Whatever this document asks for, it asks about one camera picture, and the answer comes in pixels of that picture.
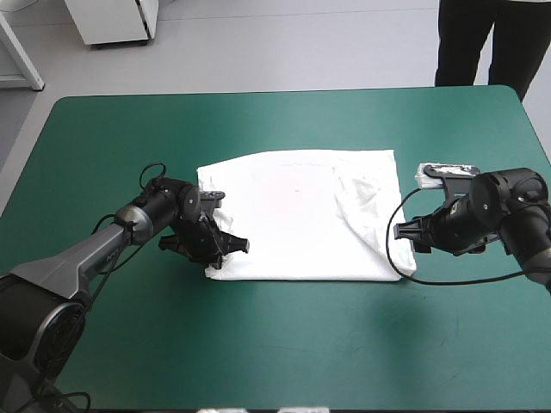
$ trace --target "white object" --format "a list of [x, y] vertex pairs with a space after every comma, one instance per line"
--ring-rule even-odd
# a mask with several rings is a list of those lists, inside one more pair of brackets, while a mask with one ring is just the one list
[[65, 3], [86, 45], [155, 37], [158, 0], [65, 0]]
[[464, 176], [476, 176], [476, 173], [473, 172], [475, 168], [473, 165], [459, 165], [459, 164], [449, 164], [449, 163], [420, 163], [417, 168], [417, 174], [415, 175], [415, 180], [417, 181], [418, 186], [421, 189], [439, 189], [443, 188], [443, 182], [440, 178], [433, 178], [424, 173], [424, 168], [426, 166], [431, 166], [436, 170], [454, 175], [464, 175]]
[[[226, 193], [215, 218], [247, 237], [216, 280], [398, 280], [386, 259], [387, 221], [401, 201], [393, 151], [273, 151], [197, 170], [202, 190]], [[403, 221], [403, 213], [396, 222]], [[415, 270], [407, 240], [393, 260]]]
[[11, 13], [25, 9], [36, 2], [38, 2], [38, 0], [0, 0], [0, 11]]
[[44, 89], [44, 81], [0, 13], [0, 88]]

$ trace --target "white cabinet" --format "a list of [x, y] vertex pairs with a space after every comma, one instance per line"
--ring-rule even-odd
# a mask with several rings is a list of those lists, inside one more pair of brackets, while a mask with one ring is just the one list
[[65, 0], [87, 45], [155, 37], [158, 0]]

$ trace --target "person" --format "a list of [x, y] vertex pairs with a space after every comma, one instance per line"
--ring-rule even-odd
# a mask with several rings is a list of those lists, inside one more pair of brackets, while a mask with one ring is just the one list
[[488, 84], [526, 96], [551, 41], [549, 0], [440, 0], [436, 86], [473, 84], [492, 26]]

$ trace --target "white cloth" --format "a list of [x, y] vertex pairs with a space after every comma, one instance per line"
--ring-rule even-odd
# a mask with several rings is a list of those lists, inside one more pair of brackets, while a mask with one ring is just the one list
[[[203, 166], [202, 190], [226, 193], [222, 231], [247, 237], [249, 254], [226, 256], [216, 280], [398, 280], [385, 236], [400, 203], [393, 151], [272, 151]], [[403, 221], [402, 212], [397, 221]], [[398, 268], [415, 270], [407, 240], [393, 240]]]

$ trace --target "black pants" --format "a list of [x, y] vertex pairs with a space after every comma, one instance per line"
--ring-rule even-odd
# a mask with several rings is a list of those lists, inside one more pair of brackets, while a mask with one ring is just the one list
[[511, 86], [524, 98], [551, 41], [551, 3], [440, 0], [436, 86], [473, 84], [492, 25], [488, 83]]

